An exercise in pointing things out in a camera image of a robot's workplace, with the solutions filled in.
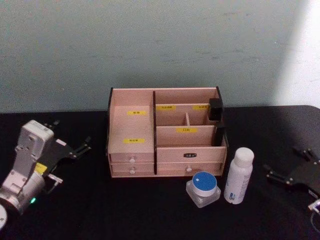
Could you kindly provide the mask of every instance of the cable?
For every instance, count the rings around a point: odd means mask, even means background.
[[[311,225],[313,227],[313,229],[318,233],[320,234],[320,230],[318,230],[318,228],[315,226],[314,224],[314,216],[316,215],[316,212],[314,211],[313,213],[311,213],[311,217],[310,217],[310,222],[311,222]]]

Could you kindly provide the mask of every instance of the bottle cap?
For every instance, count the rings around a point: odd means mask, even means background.
[[[253,151],[246,147],[240,147],[235,151],[234,163],[240,168],[247,168],[252,165],[254,158]]]
[[[217,180],[206,171],[197,172],[192,178],[193,191],[201,197],[209,197],[215,193]]]

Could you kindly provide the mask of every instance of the blue lid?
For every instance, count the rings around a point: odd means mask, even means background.
[[[206,171],[196,173],[192,178],[193,185],[201,191],[210,191],[217,186],[215,176]]]

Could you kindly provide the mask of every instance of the black table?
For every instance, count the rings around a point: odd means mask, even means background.
[[[225,109],[228,163],[217,179],[224,190],[229,164],[239,147],[255,153],[243,203],[220,199],[197,208],[186,193],[190,177],[111,179],[105,157],[106,113],[0,114],[0,181],[15,159],[21,126],[59,119],[55,136],[77,147],[92,137],[92,151],[55,171],[64,182],[37,198],[9,228],[6,239],[316,239],[304,192],[288,192],[266,181],[263,164],[288,174],[302,163],[292,146],[320,155],[320,109],[311,106]]]

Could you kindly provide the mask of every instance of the yellow label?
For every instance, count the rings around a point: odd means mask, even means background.
[[[129,116],[134,116],[134,115],[146,115],[146,111],[128,111],[127,114]]]
[[[39,162],[36,163],[34,171],[42,175],[46,170],[47,170],[47,167],[45,165]]]
[[[192,106],[193,110],[207,110],[209,105],[194,105]]]
[[[198,128],[196,127],[177,127],[175,129],[177,133],[196,133],[198,132]]]
[[[145,143],[144,138],[125,138],[123,140],[124,144],[143,144]]]
[[[156,109],[160,110],[160,111],[176,110],[176,106],[175,105],[160,105],[160,106],[156,106]]]

